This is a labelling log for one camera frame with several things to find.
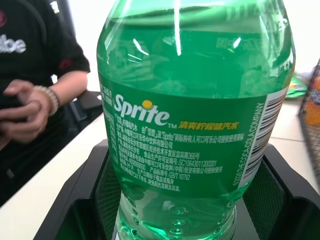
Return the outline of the black office chair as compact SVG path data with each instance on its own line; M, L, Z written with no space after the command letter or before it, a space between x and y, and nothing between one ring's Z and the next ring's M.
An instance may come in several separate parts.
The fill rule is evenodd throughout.
M70 128L80 133L103 113L101 93L86 90L64 109Z

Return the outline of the person's right hand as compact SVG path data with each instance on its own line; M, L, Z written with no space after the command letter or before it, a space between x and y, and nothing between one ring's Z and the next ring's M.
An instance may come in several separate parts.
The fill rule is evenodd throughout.
M21 104L26 105L34 90L34 85L26 80L15 79L3 91L5 96L16 96Z

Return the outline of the green snack bag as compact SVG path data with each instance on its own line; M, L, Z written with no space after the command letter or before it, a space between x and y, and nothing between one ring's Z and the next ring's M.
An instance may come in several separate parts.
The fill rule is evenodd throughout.
M303 97L309 87L312 74L310 72L295 72L286 94L286 99Z

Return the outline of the person's left hand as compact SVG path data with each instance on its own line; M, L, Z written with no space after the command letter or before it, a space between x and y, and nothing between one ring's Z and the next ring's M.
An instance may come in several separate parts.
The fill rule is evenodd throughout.
M50 110L49 101L39 99L0 110L0 138L24 144L32 142L45 129Z

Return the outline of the person in black T-shirt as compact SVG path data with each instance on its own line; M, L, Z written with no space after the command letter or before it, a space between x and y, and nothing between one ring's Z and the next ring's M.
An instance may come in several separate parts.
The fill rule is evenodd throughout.
M64 106L51 90L72 71L90 72L76 38L62 25L48 0L0 0L0 110L48 100L44 130L30 143L0 138L0 207L47 164L70 137ZM34 85L28 103L3 94L13 80Z

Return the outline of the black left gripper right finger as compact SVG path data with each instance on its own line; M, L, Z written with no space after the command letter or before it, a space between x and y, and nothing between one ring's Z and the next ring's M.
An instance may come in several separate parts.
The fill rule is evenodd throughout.
M271 144L236 213L234 240L320 240L320 194Z

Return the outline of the green Sprite plastic bottle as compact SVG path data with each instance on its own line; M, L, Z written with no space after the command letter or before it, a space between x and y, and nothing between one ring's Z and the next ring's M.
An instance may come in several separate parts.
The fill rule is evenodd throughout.
M115 0L97 70L119 240L230 240L294 73L283 0Z

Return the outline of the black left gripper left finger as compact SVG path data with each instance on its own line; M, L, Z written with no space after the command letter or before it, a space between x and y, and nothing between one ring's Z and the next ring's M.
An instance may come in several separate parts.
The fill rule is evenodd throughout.
M103 140L62 186L45 217L45 240L116 240L120 196Z

